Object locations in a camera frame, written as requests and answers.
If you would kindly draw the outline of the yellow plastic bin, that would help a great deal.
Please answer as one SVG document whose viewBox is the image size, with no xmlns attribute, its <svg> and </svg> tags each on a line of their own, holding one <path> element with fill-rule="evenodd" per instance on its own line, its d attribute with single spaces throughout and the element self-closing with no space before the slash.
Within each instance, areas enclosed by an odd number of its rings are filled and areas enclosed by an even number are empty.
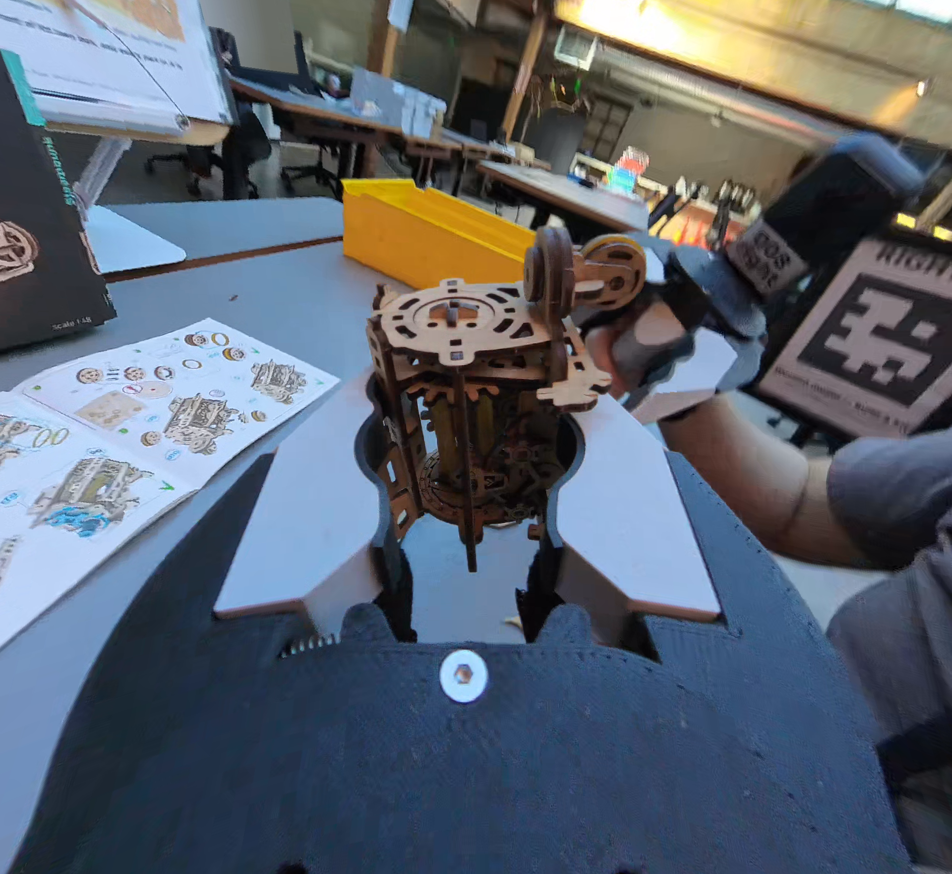
<svg viewBox="0 0 952 874">
<path fill-rule="evenodd" d="M 523 278 L 533 231 L 409 179 L 347 179 L 343 253 L 411 288 Z"/>
</svg>

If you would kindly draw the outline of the white wall unit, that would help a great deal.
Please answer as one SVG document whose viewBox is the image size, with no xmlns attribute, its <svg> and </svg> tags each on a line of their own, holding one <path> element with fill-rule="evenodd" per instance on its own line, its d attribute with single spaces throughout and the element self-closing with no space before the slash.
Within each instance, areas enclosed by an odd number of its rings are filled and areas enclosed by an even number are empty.
<svg viewBox="0 0 952 874">
<path fill-rule="evenodd" d="M 577 71 L 588 72 L 600 47 L 597 35 L 563 23 L 553 49 L 554 61 Z"/>
</svg>

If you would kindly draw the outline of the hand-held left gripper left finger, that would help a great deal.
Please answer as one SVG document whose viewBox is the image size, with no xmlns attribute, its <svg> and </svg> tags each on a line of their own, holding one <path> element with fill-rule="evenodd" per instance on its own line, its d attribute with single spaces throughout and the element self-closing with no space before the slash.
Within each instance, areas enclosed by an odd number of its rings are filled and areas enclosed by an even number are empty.
<svg viewBox="0 0 952 874">
<path fill-rule="evenodd" d="M 352 606 L 375 604 L 415 642 L 402 538 L 419 515 L 404 495 L 371 368 L 340 384 L 273 454 L 214 605 L 221 619 L 297 613 L 340 637 Z"/>
</svg>

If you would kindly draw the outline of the black model kit box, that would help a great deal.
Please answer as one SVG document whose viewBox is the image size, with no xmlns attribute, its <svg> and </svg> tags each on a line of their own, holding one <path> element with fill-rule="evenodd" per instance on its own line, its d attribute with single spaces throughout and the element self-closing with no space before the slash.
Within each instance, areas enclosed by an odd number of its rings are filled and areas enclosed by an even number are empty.
<svg viewBox="0 0 952 874">
<path fill-rule="evenodd" d="M 116 315 L 19 56 L 1 55 L 1 350 Z"/>
</svg>

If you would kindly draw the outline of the person's right hand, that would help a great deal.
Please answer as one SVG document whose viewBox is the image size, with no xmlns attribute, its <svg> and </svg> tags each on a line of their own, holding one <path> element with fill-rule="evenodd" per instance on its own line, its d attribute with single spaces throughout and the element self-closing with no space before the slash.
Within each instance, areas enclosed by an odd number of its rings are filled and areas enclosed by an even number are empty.
<svg viewBox="0 0 952 874">
<path fill-rule="evenodd" d="M 634 328 L 595 327 L 586 334 L 585 344 L 595 365 L 611 378 L 609 395 L 633 411 L 644 390 L 648 361 Z"/>
</svg>

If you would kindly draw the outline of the long wooden workbench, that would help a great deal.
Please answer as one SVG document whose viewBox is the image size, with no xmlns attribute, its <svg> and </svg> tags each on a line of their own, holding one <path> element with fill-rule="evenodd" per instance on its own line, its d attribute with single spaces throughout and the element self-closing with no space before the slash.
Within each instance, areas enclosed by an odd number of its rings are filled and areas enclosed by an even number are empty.
<svg viewBox="0 0 952 874">
<path fill-rule="evenodd" d="M 561 219 L 577 237 L 649 230 L 649 210 L 638 196 L 627 198 L 602 188 L 584 187 L 567 176 L 529 166 L 483 161 L 477 169 L 488 183 L 534 209 L 533 230 L 551 216 Z"/>
</svg>

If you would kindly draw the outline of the open assembly booklet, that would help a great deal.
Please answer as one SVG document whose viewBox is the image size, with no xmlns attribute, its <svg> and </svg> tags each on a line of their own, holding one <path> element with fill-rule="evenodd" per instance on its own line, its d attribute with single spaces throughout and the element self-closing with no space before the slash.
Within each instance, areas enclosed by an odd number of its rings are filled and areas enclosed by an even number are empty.
<svg viewBox="0 0 952 874">
<path fill-rule="evenodd" d="M 1 644 L 339 379 L 212 318 L 1 401 Z"/>
</svg>

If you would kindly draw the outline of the white instruction sheet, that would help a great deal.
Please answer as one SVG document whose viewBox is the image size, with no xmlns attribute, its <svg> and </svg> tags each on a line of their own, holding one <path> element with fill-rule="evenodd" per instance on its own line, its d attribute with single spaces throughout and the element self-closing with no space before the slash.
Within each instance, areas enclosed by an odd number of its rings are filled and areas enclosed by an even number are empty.
<svg viewBox="0 0 952 874">
<path fill-rule="evenodd" d="M 47 123 L 174 137 L 233 125 L 198 0 L 1 0 L 1 47 Z"/>
</svg>

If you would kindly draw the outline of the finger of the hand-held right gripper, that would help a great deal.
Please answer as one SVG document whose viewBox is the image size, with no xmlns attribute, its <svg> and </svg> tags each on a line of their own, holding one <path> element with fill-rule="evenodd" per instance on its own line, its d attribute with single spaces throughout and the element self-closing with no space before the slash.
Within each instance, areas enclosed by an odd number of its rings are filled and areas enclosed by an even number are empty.
<svg viewBox="0 0 952 874">
<path fill-rule="evenodd" d="M 646 350 L 644 390 L 693 349 L 696 331 L 717 331 L 747 342 L 740 371 L 723 382 L 735 391 L 758 376 L 767 340 L 763 304 L 737 270 L 717 252 L 673 243 L 647 234 L 630 234 L 646 251 L 644 287 L 627 305 L 581 309 L 583 340 L 602 325 L 633 327 Z"/>
<path fill-rule="evenodd" d="M 642 396 L 628 398 L 628 411 L 640 423 L 675 419 L 712 399 L 723 382 L 742 369 L 747 342 L 717 331 L 696 331 L 693 349 L 678 358 Z"/>
</svg>

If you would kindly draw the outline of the person's right forearm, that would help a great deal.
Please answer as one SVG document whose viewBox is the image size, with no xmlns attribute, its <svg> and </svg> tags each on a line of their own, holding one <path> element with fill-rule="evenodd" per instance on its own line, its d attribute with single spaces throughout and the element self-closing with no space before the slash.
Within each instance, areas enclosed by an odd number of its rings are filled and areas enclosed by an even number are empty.
<svg viewBox="0 0 952 874">
<path fill-rule="evenodd" d="M 660 433 L 768 551 L 814 565 L 873 569 L 834 516 L 831 457 L 808 457 L 756 428 L 726 395 L 661 420 Z"/>
</svg>

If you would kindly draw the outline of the white sheet stand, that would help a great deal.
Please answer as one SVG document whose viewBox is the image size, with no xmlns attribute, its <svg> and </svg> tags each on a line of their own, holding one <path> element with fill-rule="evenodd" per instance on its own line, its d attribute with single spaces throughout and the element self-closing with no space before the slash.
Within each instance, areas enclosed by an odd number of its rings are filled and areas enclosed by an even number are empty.
<svg viewBox="0 0 952 874">
<path fill-rule="evenodd" d="M 103 276 L 175 265 L 186 258 L 184 249 L 98 205 L 131 144 L 129 138 L 101 137 L 82 174 L 70 186 L 93 263 Z"/>
</svg>

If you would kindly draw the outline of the wooden office desk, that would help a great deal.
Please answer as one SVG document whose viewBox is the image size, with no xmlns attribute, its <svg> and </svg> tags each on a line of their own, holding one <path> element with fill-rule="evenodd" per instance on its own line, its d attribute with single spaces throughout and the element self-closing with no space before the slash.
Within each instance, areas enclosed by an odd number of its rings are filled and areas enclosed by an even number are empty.
<svg viewBox="0 0 952 874">
<path fill-rule="evenodd" d="M 422 137 L 399 126 L 356 114 L 352 108 L 327 102 L 317 95 L 281 91 L 272 86 L 226 74 L 235 99 L 268 105 L 279 129 L 295 142 L 333 142 L 352 148 L 342 179 L 377 177 L 377 154 L 385 145 L 423 161 L 451 161 L 462 153 L 458 142 L 442 134 Z"/>
</svg>

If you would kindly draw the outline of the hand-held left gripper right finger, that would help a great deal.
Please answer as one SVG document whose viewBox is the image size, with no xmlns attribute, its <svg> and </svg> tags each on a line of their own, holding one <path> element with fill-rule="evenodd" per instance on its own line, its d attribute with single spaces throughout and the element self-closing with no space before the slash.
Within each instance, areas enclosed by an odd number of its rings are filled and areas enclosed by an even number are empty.
<svg viewBox="0 0 952 874">
<path fill-rule="evenodd" d="M 519 617 L 534 642 L 581 606 L 603 645 L 635 645 L 644 616 L 714 624 L 716 589 L 662 444 L 615 399 L 564 418 L 575 457 L 549 490 Z"/>
</svg>

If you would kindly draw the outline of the person's grey clothing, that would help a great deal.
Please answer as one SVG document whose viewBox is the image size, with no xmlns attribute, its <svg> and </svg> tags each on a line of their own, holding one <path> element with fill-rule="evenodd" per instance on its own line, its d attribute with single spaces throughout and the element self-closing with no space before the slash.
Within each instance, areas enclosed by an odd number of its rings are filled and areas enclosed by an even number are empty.
<svg viewBox="0 0 952 874">
<path fill-rule="evenodd" d="M 827 628 L 878 726 L 876 748 L 912 861 L 950 871 L 951 436 L 859 439 L 833 458 L 834 518 L 888 576 Z"/>
</svg>

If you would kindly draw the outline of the black office chair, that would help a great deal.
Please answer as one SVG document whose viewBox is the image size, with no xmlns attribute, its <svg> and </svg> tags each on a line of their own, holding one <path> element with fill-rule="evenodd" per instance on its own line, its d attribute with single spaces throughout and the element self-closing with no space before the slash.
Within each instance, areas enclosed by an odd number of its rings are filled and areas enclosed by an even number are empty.
<svg viewBox="0 0 952 874">
<path fill-rule="evenodd" d="M 211 145 L 187 145 L 183 150 L 155 154 L 144 164 L 145 172 L 153 175 L 158 164 L 182 166 L 189 176 L 186 191 L 194 199 L 202 199 L 201 181 L 210 180 L 214 169 L 222 172 L 222 198 L 225 201 L 257 200 L 259 190 L 250 177 L 250 168 L 266 161 L 271 155 L 271 143 L 263 125 L 254 114 L 251 104 L 239 102 L 237 124 L 221 144 L 220 152 Z"/>
</svg>

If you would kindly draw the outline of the wooden mechanical model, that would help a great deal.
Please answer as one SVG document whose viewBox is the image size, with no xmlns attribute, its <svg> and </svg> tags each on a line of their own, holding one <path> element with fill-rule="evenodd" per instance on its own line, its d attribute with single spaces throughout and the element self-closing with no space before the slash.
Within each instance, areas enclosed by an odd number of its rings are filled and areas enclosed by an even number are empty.
<svg viewBox="0 0 952 874">
<path fill-rule="evenodd" d="M 377 473 L 397 537 L 423 515 L 454 525 L 470 572 L 486 526 L 543 521 L 576 450 L 564 416 L 610 390 L 572 312 L 618 312 L 648 276 L 636 239 L 577 249 L 563 227 L 540 228 L 524 265 L 519 282 L 380 285 L 367 321 L 370 393 L 387 430 Z"/>
</svg>

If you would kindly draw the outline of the black swivel chair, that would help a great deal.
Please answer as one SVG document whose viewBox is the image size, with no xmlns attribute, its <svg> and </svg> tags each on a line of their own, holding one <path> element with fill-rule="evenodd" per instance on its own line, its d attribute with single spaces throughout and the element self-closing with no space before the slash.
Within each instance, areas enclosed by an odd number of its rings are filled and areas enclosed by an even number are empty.
<svg viewBox="0 0 952 874">
<path fill-rule="evenodd" d="M 310 181 L 325 190 L 335 201 L 343 200 L 340 174 L 347 171 L 347 160 L 350 158 L 347 147 L 326 141 L 283 143 L 282 160 L 287 158 L 289 149 L 302 156 L 306 153 L 307 156 L 306 162 L 281 166 L 279 179 L 286 195 L 297 195 L 297 185 Z"/>
</svg>

